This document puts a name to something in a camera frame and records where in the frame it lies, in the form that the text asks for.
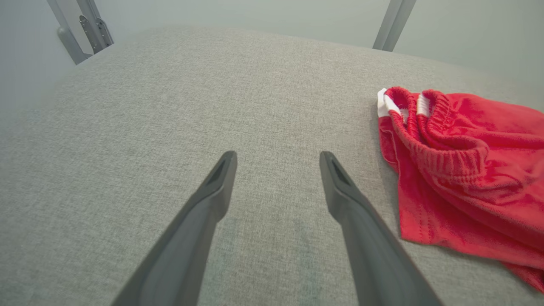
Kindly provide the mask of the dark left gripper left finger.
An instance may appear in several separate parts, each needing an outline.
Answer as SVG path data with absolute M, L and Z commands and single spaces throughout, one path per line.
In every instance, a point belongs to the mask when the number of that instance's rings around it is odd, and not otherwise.
M 111 306 L 197 306 L 216 225 L 230 204 L 237 153 L 226 151 Z

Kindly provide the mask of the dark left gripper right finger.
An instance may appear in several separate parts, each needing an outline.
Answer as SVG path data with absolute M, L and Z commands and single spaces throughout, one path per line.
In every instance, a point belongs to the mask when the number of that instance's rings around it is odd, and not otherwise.
M 328 211 L 340 224 L 359 306 L 443 306 L 333 153 L 319 156 Z

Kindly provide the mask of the red basketball shorts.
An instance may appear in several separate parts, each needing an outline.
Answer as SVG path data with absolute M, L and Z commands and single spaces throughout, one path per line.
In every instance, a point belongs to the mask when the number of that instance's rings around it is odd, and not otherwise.
M 401 237 L 497 260 L 544 294 L 544 113 L 391 87 L 377 116 Z

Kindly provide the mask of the plain grey metal post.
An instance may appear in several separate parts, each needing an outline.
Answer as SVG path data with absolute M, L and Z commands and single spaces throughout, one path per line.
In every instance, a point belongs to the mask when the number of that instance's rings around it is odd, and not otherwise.
M 375 50 L 392 52 L 410 17 L 417 0 L 389 0 L 382 24 L 372 46 Z

